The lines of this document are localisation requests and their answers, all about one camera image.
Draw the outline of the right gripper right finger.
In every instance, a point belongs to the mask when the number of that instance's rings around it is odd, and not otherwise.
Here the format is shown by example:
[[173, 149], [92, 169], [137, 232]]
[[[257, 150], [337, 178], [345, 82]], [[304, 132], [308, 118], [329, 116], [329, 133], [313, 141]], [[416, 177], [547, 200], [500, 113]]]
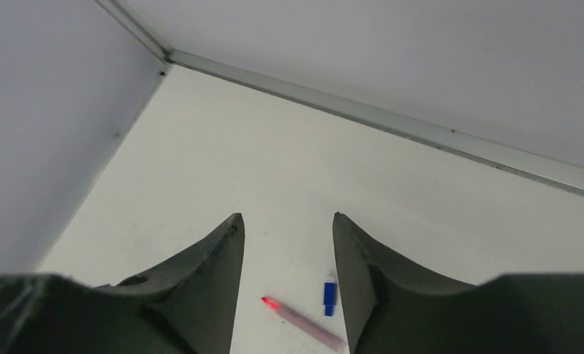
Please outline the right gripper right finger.
[[333, 219], [352, 353], [584, 353], [584, 273], [441, 275]]

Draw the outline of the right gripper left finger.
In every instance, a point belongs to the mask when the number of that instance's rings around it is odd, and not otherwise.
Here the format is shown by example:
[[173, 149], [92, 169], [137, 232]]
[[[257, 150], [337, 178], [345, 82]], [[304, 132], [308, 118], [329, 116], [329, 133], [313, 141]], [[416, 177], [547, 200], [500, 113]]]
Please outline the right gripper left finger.
[[244, 245], [234, 213], [116, 285], [0, 274], [0, 353], [228, 353]]

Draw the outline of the blue pen cap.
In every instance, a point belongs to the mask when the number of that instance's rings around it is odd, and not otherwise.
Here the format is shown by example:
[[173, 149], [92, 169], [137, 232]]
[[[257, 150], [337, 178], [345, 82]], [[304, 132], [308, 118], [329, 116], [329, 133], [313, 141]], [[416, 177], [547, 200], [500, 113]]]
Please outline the blue pen cap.
[[337, 283], [328, 281], [323, 286], [323, 309], [327, 317], [334, 316], [337, 304]]

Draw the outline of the pink pen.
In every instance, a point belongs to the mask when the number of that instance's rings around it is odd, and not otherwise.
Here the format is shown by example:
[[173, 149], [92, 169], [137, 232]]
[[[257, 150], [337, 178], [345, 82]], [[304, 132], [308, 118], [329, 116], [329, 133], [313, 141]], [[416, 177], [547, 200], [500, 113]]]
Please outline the pink pen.
[[348, 349], [348, 344], [340, 336], [330, 332], [312, 319], [309, 319], [290, 306], [268, 296], [262, 296], [264, 305], [269, 307], [279, 317], [290, 323], [294, 327], [306, 333], [317, 342], [330, 348], [335, 353], [343, 353]]

